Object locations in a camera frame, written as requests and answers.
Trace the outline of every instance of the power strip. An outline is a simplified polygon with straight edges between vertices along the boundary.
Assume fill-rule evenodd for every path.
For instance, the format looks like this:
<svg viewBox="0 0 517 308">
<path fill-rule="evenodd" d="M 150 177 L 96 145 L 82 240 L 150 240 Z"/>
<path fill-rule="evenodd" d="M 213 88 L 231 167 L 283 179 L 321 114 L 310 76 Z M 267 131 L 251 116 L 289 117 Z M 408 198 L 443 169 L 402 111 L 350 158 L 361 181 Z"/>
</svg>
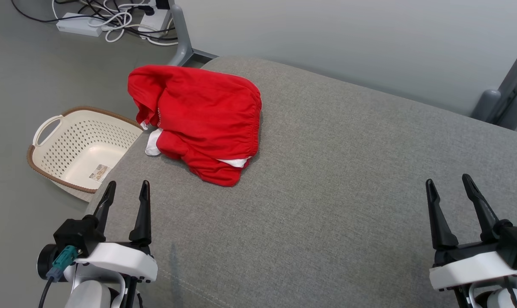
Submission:
<svg viewBox="0 0 517 308">
<path fill-rule="evenodd" d="M 152 29 L 156 30 L 163 30 L 165 27 L 167 27 L 167 23 L 169 20 L 169 17 L 171 16 L 170 10 L 160 10 L 157 8 L 154 8 L 154 15 L 151 16 L 143 16 L 143 20 L 141 20 L 141 25 L 145 25 L 148 27 L 151 27 Z M 139 31 L 142 32 L 150 32 L 151 29 L 148 29 L 146 27 L 139 27 Z M 153 37 L 162 37 L 165 35 L 165 33 L 150 33 L 150 36 Z"/>
<path fill-rule="evenodd" d="M 101 21 L 87 17 L 86 15 L 82 14 L 75 14 L 73 12 L 68 12 L 63 16 L 63 18 L 67 17 L 74 17 L 74 16 L 85 16 L 82 18 L 74 18 L 74 19 L 65 19 L 65 20 L 59 20 L 57 23 L 57 29 L 59 31 L 64 33 L 76 33 L 76 34 L 82 34 L 82 35 L 89 35 L 98 37 L 102 33 L 101 27 L 92 27 L 89 26 L 88 23 L 91 24 L 100 24 Z"/>
</svg>

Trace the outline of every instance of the basket label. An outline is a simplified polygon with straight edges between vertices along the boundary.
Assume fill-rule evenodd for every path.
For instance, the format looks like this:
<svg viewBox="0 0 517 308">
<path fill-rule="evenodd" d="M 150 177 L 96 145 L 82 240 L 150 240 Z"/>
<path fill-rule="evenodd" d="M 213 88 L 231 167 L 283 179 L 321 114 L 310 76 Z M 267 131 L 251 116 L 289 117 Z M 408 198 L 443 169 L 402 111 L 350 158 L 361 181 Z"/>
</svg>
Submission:
<svg viewBox="0 0 517 308">
<path fill-rule="evenodd" d="M 96 182 L 102 183 L 102 180 L 106 177 L 106 175 L 112 170 L 109 166 L 105 166 L 100 164 L 97 166 L 95 171 L 89 176 L 90 179 L 93 179 Z"/>
</svg>

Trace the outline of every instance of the white plastic basket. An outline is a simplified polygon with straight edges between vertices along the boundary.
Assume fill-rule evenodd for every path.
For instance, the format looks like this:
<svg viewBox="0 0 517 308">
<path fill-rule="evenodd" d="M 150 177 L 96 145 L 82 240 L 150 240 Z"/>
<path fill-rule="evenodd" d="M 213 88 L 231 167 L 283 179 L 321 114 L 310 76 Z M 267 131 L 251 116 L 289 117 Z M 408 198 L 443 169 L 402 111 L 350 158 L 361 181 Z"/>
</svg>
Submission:
<svg viewBox="0 0 517 308">
<path fill-rule="evenodd" d="M 38 143 L 41 133 L 59 124 Z M 77 107 L 45 121 L 28 148 L 28 164 L 71 195 L 90 201 L 102 180 L 143 132 L 121 115 Z"/>
</svg>

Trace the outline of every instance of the white cable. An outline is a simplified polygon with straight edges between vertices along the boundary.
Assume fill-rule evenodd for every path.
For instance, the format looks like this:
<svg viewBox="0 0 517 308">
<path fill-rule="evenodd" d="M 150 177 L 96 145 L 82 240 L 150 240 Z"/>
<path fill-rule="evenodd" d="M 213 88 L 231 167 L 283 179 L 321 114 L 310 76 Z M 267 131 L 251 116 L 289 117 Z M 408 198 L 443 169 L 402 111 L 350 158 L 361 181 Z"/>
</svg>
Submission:
<svg viewBox="0 0 517 308">
<path fill-rule="evenodd" d="M 171 17 L 169 19 L 169 22 L 167 23 L 167 29 L 169 29 L 169 27 L 171 27 L 171 23 L 173 22 L 173 17 Z M 153 29 L 152 27 L 149 27 L 149 26 L 146 26 L 146 25 L 139 25 L 141 27 L 144 27 L 144 28 L 147 28 L 149 30 L 152 30 L 152 31 L 157 31 L 156 29 Z M 174 43 L 158 43 L 157 41 L 153 41 L 150 39 L 150 37 L 147 37 L 146 38 L 150 43 L 153 43 L 154 45 L 157 45 L 157 46 L 173 46 L 173 45 L 177 45 L 178 44 L 178 41 L 174 42 Z"/>
<path fill-rule="evenodd" d="M 130 24 L 132 21 L 133 21 L 133 16 L 131 16 L 130 13 L 128 12 L 119 12 L 118 14 L 115 14 L 114 16 L 110 17 L 108 20 L 106 20 L 104 23 L 100 23 L 100 24 L 92 24 L 92 20 L 88 21 L 88 26 L 90 27 L 102 27 L 108 23 L 110 23 L 112 20 L 114 19 L 118 19 L 120 20 L 118 17 L 122 16 L 122 15 L 128 15 L 129 16 L 129 20 L 125 19 L 124 18 L 124 21 L 123 23 L 121 23 L 119 26 L 116 26 L 116 27 L 105 27 L 104 29 L 108 29 L 108 30 L 118 30 L 118 29 L 123 29 L 125 27 L 127 27 L 128 24 Z"/>
<path fill-rule="evenodd" d="M 108 42 L 108 43 L 114 43 L 115 41 L 118 41 L 119 39 L 122 38 L 122 36 L 124 35 L 125 33 L 125 29 L 124 28 L 129 28 L 129 27 L 144 27 L 144 28 L 147 28 L 151 31 L 159 31 L 157 29 L 153 29 L 152 27 L 149 27 L 147 25 L 141 25 L 141 24 L 133 24 L 133 25 L 130 25 L 130 23 L 133 21 L 133 16 L 128 12 L 132 7 L 134 6 L 148 6 L 147 4 L 144 4 L 146 0 L 141 0 L 141 3 L 138 3 L 138 4 L 135 4 L 135 3 L 128 3 L 128 4 L 120 4 L 118 6 L 118 8 L 120 8 L 120 12 L 118 12 L 117 14 L 114 14 L 114 15 L 108 15 L 108 14 L 102 14 L 102 16 L 108 16 L 110 17 L 108 20 L 106 20 L 104 23 L 101 23 L 101 24 L 91 24 L 91 20 L 88 22 L 88 25 L 91 26 L 91 27 L 102 27 L 103 31 L 106 31 L 106 35 L 104 36 L 104 39 Z M 88 4 L 88 2 L 86 0 L 80 0 L 80 2 L 82 2 L 83 4 Z M 102 10 L 106 10 L 107 12 L 115 12 L 116 9 L 110 9 L 108 8 L 108 6 L 106 6 L 106 3 L 108 2 L 108 0 L 104 0 L 104 2 L 102 3 L 102 6 L 100 4 L 92 4 L 93 7 L 95 8 L 98 8 L 98 9 L 102 9 Z M 114 19 L 117 19 L 118 22 L 119 22 L 119 26 L 116 26 L 116 27 L 111 27 L 111 26 L 106 26 L 108 23 L 110 23 L 112 20 Z M 173 22 L 173 18 L 171 16 L 171 18 L 169 19 L 168 23 L 167 23 L 167 29 L 169 29 L 169 27 L 171 26 L 171 23 Z M 115 39 L 109 39 L 109 35 L 114 31 L 114 30 L 121 30 L 120 31 L 120 34 L 115 38 Z M 164 36 L 167 35 L 169 33 L 169 31 L 165 31 L 164 33 Z M 178 44 L 178 41 L 174 42 L 174 43 L 158 43 L 157 41 L 153 41 L 150 39 L 150 37 L 145 37 L 150 43 L 154 44 L 154 45 L 158 45 L 158 46 L 173 46 L 173 45 L 177 45 Z"/>
<path fill-rule="evenodd" d="M 59 19 L 57 17 L 57 12 L 55 12 L 55 0 L 51 0 L 51 8 L 53 9 L 53 15 L 55 15 L 55 19 Z"/>
</svg>

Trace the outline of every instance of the gray sofa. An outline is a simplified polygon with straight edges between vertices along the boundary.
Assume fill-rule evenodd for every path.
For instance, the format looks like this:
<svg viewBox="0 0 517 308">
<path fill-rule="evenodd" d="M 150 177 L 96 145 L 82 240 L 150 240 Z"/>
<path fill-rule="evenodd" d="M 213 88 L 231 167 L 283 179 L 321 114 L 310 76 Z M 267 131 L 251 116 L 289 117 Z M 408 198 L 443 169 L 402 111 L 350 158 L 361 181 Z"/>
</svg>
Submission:
<svg viewBox="0 0 517 308">
<path fill-rule="evenodd" d="M 266 60 L 203 69 L 258 86 L 260 152 L 235 187 L 218 187 L 146 156 L 145 132 L 112 170 L 108 240 L 127 240 L 151 183 L 160 271 L 139 285 L 146 307 L 456 307 L 429 284 L 425 180 L 460 243 L 480 233 L 462 173 L 517 224 L 515 131 Z"/>
</svg>

